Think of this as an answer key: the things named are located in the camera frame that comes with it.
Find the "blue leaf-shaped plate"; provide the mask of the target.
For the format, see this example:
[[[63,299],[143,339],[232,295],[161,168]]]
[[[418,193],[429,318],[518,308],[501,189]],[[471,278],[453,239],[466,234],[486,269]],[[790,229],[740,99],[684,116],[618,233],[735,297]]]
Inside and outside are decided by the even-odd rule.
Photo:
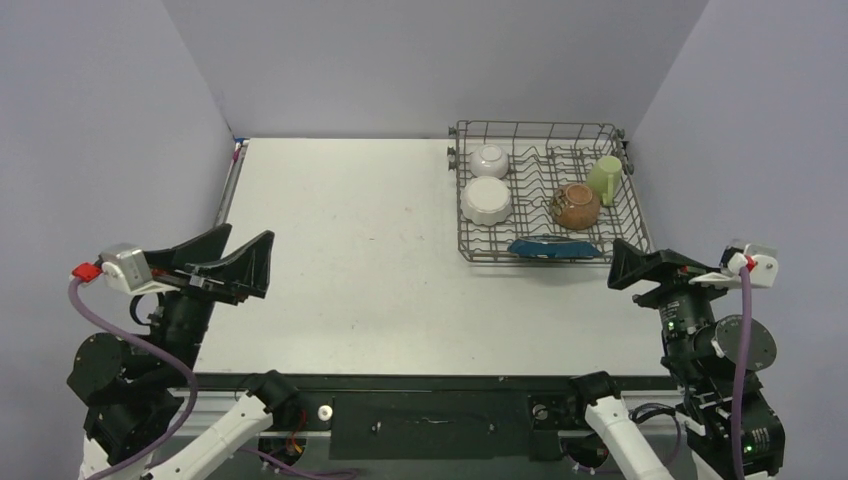
[[[524,236],[513,241],[507,251],[522,258],[593,259],[602,256],[590,242],[556,235]]]

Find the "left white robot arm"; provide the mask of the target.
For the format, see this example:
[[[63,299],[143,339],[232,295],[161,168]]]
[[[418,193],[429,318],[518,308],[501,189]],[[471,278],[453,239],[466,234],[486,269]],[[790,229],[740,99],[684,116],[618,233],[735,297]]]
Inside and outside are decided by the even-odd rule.
[[[168,460],[154,459],[197,403],[194,367],[215,306],[267,294],[274,233],[228,250],[231,231],[221,224],[160,250],[117,244],[72,271],[69,300],[97,327],[67,379],[87,409],[81,478],[204,479],[260,432],[297,420],[297,388],[278,371],[255,374],[217,422]],[[156,297],[143,333],[115,326],[82,301],[81,288],[97,279],[133,301]]]

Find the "green mug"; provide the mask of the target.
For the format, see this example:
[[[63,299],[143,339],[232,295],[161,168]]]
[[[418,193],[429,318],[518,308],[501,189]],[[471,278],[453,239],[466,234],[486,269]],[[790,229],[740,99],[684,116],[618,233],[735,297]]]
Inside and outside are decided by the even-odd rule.
[[[606,207],[615,204],[615,195],[623,176],[623,163],[616,156],[602,156],[589,171],[586,185]]]

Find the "white scalloped black-rimmed dish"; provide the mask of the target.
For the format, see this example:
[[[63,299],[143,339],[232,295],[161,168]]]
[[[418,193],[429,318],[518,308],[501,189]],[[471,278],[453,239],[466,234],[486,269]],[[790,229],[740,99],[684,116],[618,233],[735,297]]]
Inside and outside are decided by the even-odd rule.
[[[502,223],[513,212],[511,191],[498,178],[474,178],[460,194],[460,211],[475,225],[493,226]]]

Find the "plain white bowl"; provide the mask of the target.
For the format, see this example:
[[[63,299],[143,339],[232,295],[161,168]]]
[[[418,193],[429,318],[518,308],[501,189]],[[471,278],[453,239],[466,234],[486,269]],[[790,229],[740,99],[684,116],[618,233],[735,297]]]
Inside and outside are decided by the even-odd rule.
[[[501,179],[509,171],[509,155],[498,145],[484,144],[472,152],[469,165],[475,177]]]

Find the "brown black-rimmed bowl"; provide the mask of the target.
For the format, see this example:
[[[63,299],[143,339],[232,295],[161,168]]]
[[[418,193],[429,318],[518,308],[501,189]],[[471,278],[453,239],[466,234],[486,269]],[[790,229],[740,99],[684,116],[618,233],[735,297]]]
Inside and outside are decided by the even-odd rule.
[[[596,224],[601,202],[594,191],[582,183],[559,186],[550,201],[550,214],[560,226],[569,230],[586,230]]]

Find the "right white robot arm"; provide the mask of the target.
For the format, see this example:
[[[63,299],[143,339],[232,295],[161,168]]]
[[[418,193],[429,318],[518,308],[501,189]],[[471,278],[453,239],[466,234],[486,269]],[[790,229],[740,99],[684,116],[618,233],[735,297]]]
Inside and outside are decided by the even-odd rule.
[[[777,345],[752,314],[753,290],[772,287],[778,272],[775,250],[752,243],[726,247],[717,267],[613,243],[608,287],[655,285],[633,301],[660,316],[660,363],[682,396],[672,416],[700,479],[774,479],[783,466],[785,429],[758,378]]]

